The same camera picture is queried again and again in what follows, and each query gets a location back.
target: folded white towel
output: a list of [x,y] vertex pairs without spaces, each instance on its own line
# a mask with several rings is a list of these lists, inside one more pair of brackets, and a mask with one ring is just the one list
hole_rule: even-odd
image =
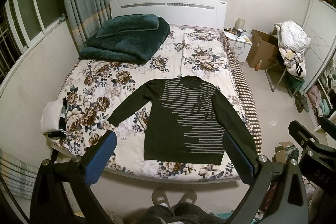
[[48,102],[45,106],[41,118],[41,131],[54,132],[59,130],[59,117],[63,108],[63,100]]

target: white nightstand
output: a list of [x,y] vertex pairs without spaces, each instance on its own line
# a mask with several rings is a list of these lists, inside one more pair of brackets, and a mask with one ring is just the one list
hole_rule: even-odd
[[243,37],[236,37],[234,34],[229,32],[224,32],[224,35],[228,38],[229,43],[239,62],[244,63],[247,55],[250,52],[252,43],[244,39],[247,38],[246,35]]

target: headboard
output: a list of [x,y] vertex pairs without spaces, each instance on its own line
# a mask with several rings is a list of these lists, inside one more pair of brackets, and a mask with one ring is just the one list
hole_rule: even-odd
[[220,0],[112,0],[111,17],[155,14],[170,25],[187,25],[222,30],[226,2]]

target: cardboard box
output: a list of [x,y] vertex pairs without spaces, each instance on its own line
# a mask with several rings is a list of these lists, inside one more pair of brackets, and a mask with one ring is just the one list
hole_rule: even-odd
[[246,58],[248,65],[255,68],[262,60],[259,69],[266,70],[277,62],[279,53],[278,39],[270,34],[252,30],[252,47]]
[[272,159],[275,162],[286,163],[288,159],[295,159],[298,161],[299,150],[292,142],[281,142],[281,146],[276,146],[274,158]]

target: black pants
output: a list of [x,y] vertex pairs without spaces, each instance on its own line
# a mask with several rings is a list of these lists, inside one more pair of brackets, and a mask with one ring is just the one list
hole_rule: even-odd
[[[180,203],[175,207],[175,216],[184,215],[208,216],[208,214],[197,205],[186,202]],[[150,207],[146,211],[145,215],[140,220],[138,220],[136,224],[154,221],[157,220],[158,217],[173,217],[173,212],[165,206],[155,205]]]

